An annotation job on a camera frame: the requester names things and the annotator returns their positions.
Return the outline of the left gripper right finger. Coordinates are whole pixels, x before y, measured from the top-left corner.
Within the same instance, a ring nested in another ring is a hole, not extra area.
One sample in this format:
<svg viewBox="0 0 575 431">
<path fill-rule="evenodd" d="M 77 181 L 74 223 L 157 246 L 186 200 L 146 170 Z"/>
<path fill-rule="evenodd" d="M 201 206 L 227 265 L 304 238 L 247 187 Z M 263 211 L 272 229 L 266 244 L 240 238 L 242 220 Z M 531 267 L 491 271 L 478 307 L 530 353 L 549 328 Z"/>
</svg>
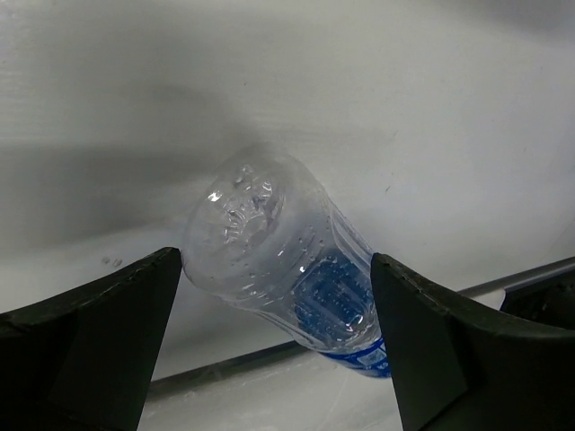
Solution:
<svg viewBox="0 0 575 431">
<path fill-rule="evenodd" d="M 404 429 L 573 429 L 573 259 L 461 291 L 378 253 L 370 276 Z"/>
</svg>

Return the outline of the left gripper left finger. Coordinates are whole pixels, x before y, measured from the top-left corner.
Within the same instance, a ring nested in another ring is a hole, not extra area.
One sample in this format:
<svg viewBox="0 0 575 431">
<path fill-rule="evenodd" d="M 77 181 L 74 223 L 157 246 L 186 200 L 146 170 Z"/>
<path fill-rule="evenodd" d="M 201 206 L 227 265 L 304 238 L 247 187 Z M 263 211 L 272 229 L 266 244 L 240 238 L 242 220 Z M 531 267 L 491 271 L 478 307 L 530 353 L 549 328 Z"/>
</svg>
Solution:
<svg viewBox="0 0 575 431">
<path fill-rule="evenodd" d="M 3 430 L 135 430 L 181 277 L 162 248 L 1 315 Z"/>
</svg>

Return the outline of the clear bottle blue label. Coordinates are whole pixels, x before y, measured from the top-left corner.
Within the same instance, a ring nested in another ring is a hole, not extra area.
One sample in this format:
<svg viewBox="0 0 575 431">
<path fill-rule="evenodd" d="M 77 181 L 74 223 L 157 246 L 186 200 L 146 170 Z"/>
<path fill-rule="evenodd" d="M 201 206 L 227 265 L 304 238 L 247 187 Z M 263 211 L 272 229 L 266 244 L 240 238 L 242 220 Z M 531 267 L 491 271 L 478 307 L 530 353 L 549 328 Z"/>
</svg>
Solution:
<svg viewBox="0 0 575 431">
<path fill-rule="evenodd" d="M 181 249 L 197 288 L 359 374 L 390 376 L 372 249 L 296 158 L 232 155 L 193 208 Z"/>
</svg>

